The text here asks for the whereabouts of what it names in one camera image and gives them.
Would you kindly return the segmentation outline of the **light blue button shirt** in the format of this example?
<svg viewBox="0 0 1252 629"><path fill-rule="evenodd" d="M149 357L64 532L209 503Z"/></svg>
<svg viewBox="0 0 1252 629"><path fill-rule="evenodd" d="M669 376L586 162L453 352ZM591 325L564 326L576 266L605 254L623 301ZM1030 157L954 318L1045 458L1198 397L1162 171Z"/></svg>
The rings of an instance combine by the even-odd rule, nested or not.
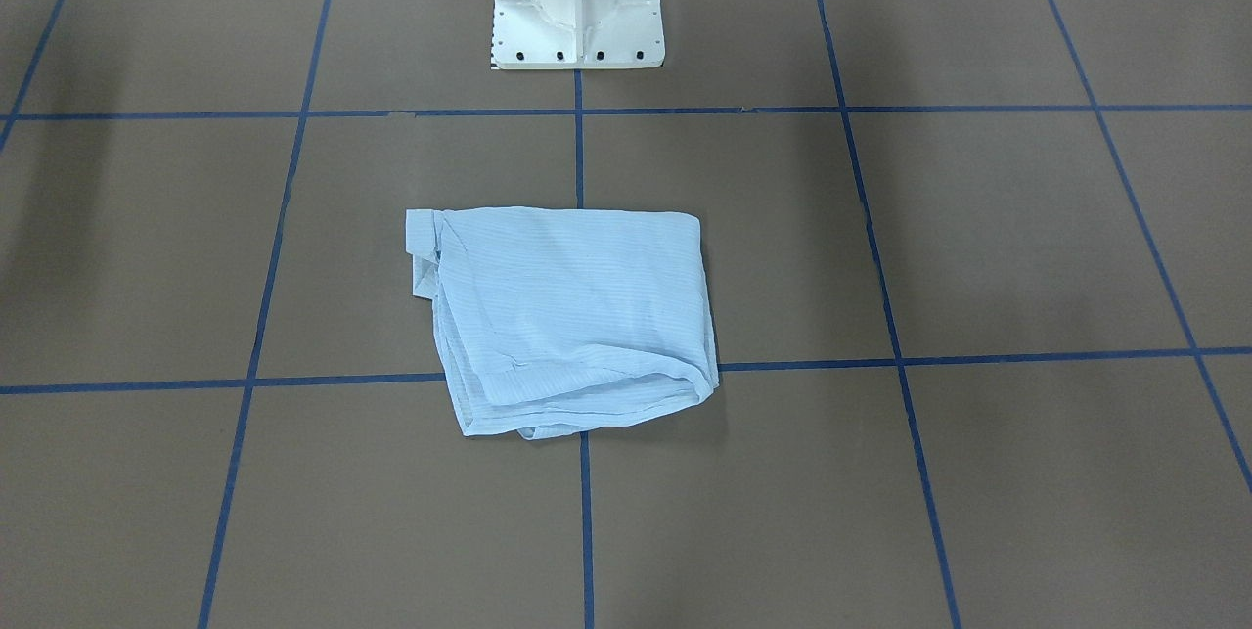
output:
<svg viewBox="0 0 1252 629"><path fill-rule="evenodd" d="M694 216L416 208L404 247L466 437L647 424L719 387Z"/></svg>

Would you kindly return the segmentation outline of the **white central pillar with base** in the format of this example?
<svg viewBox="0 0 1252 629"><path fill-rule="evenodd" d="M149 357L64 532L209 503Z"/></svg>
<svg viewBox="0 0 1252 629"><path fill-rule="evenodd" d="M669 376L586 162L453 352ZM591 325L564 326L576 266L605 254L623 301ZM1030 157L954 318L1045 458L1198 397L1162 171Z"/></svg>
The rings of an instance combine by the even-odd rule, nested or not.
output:
<svg viewBox="0 0 1252 629"><path fill-rule="evenodd" d="M662 0L493 0L496 70L662 66Z"/></svg>

